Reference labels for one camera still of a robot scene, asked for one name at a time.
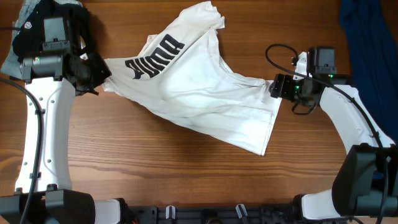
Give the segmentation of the white Puma t-shirt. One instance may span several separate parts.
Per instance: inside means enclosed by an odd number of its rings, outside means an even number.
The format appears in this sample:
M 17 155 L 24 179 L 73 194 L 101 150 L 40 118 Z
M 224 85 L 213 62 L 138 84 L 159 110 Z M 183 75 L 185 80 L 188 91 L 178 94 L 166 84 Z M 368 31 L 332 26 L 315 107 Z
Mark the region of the white Puma t-shirt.
M 135 57 L 109 58 L 105 91 L 179 126 L 264 155 L 280 107 L 271 82 L 235 73 L 217 37 L 224 17 L 211 2 L 184 9 Z

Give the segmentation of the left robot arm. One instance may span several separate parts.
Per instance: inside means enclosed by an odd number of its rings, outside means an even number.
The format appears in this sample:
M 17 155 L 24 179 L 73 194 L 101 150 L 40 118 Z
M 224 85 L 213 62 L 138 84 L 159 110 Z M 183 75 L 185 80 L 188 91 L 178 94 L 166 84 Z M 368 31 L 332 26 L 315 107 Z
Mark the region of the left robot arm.
M 92 92 L 111 73 L 97 53 L 81 58 L 85 29 L 79 21 L 49 17 L 42 25 L 42 50 L 21 65 L 28 104 L 24 156 L 14 194 L 1 198 L 1 216 L 9 223 L 122 223 L 122 201 L 96 201 L 72 190 L 68 165 L 79 86 Z

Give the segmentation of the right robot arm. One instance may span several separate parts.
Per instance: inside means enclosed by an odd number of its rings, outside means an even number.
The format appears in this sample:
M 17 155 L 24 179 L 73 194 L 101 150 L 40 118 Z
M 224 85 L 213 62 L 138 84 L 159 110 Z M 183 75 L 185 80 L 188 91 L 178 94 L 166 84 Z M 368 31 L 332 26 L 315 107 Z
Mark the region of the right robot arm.
M 294 52 L 294 70 L 284 68 L 270 87 L 273 98 L 294 106 L 321 108 L 331 119 L 346 158 L 331 189 L 294 197 L 293 222 L 346 222 L 359 217 L 397 216 L 397 145 L 376 124 L 358 90 L 336 72 L 335 50 Z

